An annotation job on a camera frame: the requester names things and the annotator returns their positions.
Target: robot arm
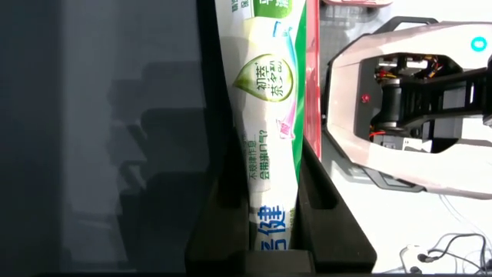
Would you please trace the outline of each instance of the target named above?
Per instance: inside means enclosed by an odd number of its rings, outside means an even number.
[[[393,23],[382,29],[396,28]],[[492,199],[492,160],[485,158],[492,157],[490,138],[470,142],[458,136],[446,138],[439,151],[434,147],[438,119],[479,115],[492,125],[490,34],[492,23],[441,22],[361,36],[330,62],[324,96],[328,138],[383,189],[390,186],[376,179],[387,176],[412,191]],[[459,93],[460,103],[443,104]],[[381,140],[386,137],[433,147],[389,149]]]

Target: cable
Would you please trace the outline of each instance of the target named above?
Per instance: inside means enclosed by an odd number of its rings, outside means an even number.
[[[453,244],[453,242],[456,240],[456,239],[459,239],[459,238],[466,238],[466,237],[472,237],[472,236],[478,236],[478,237],[481,237],[482,238],[482,249],[480,251],[480,265],[477,265],[476,263],[468,260],[468,259],[465,259],[465,258],[462,258],[460,256],[457,256],[455,254],[451,254],[449,253],[449,248],[451,247],[451,245]],[[487,240],[485,239],[485,236],[481,235],[481,234],[477,234],[477,233],[471,233],[471,234],[459,234],[459,235],[455,235],[448,243],[447,243],[447,246],[444,250],[440,250],[440,249],[431,249],[428,251],[428,253],[432,253],[432,252],[440,252],[441,254],[439,256],[429,256],[429,255],[425,255],[425,254],[420,254],[418,255],[418,260],[421,261],[421,262],[426,262],[426,263],[429,263],[429,262],[435,262],[437,261],[438,259],[441,259],[442,257],[444,257],[445,255],[450,255],[450,256],[453,256],[454,258],[456,259],[460,259],[460,260],[463,260],[465,262],[469,262],[470,264],[472,265],[475,265],[480,271],[479,272],[483,272],[485,275],[487,274],[487,262],[485,261],[485,249],[487,247]]]
[[[469,227],[476,233],[481,234],[485,240],[487,241],[487,244],[489,246],[489,253],[492,256],[492,242],[490,242],[490,239],[487,237],[484,231],[482,231],[478,226],[476,226],[472,221],[467,219],[465,216],[463,216],[456,208],[454,208],[453,204],[449,200],[449,198],[445,195],[439,195],[440,201],[443,203],[444,207],[446,210],[451,214],[451,216],[454,217],[459,223],[465,223],[468,224]]]
[[[429,254],[431,254],[432,252],[444,252],[444,250],[441,250],[441,249],[431,249],[429,251],[427,251]],[[461,258],[460,256],[458,255],[455,255],[453,253],[446,253],[447,255],[451,256],[451,257],[454,257],[454,274],[457,274],[458,273],[458,261],[457,259],[460,259],[462,261],[464,261],[465,259],[464,258]]]
[[[456,259],[460,259],[463,262],[467,262],[467,263],[473,265],[474,267],[476,267],[479,270],[482,270],[482,268],[479,265],[477,265],[476,263],[472,262],[469,259],[460,257],[459,255],[455,255],[455,254],[449,253],[449,252],[444,252],[444,250],[441,250],[441,249],[431,249],[431,250],[429,250],[429,254],[431,254],[432,252],[439,252],[441,254],[449,255],[449,256],[454,257]],[[455,273],[457,273],[457,263],[455,262],[454,265],[455,265],[455,269],[456,269],[455,270]]]

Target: green label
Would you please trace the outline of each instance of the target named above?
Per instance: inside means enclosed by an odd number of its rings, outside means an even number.
[[[281,102],[292,93],[294,81],[291,67],[284,59],[265,54],[247,63],[233,86],[261,100]]]
[[[292,11],[292,1],[294,0],[253,0],[254,16],[285,18]]]

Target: white toothpaste tube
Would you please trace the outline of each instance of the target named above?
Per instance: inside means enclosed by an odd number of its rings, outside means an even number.
[[[228,94],[243,141],[253,250],[292,246],[304,123],[305,4],[215,0]]]

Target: white surface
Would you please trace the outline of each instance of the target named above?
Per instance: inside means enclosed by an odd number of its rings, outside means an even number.
[[[391,6],[380,10],[376,20],[356,23],[345,33],[353,40],[362,33],[375,31],[387,20],[399,15],[431,17],[438,21],[490,21],[490,9],[485,8],[489,4],[488,0],[468,0],[466,3],[395,0]],[[479,133],[492,135],[492,129],[477,130],[476,126],[480,126],[476,119],[468,120],[464,124],[463,136],[471,139]],[[376,185],[369,185],[367,180],[356,179],[341,171],[340,164],[343,166],[345,162],[326,138],[323,138],[322,147],[323,163],[328,174],[377,252],[373,272],[401,267],[400,251],[407,245],[430,249],[447,233],[483,232],[492,237],[492,215],[488,212],[492,211],[492,201],[379,189]],[[451,238],[443,239],[438,248],[444,249]],[[453,243],[450,251],[479,263],[480,248],[480,238],[462,238]],[[454,258],[448,256],[430,264],[429,269],[432,272],[455,273],[454,263]],[[458,260],[457,272],[462,272],[462,268],[467,273],[476,272],[472,265],[463,265]]]
[[[343,163],[340,155],[326,138],[322,149],[324,167],[376,250],[373,272],[402,266],[399,254],[407,245],[431,249],[447,233],[483,232],[492,237],[487,212],[492,211],[492,201],[379,189],[346,175],[340,168]],[[438,248],[444,249],[451,238],[443,239]],[[472,262],[479,263],[480,248],[481,240],[476,237],[457,239],[450,250],[461,257],[470,255]],[[468,273],[476,271],[473,266],[465,264],[465,267]],[[435,272],[454,273],[454,258],[442,258],[430,268]],[[458,261],[458,272],[462,272],[461,261]]]

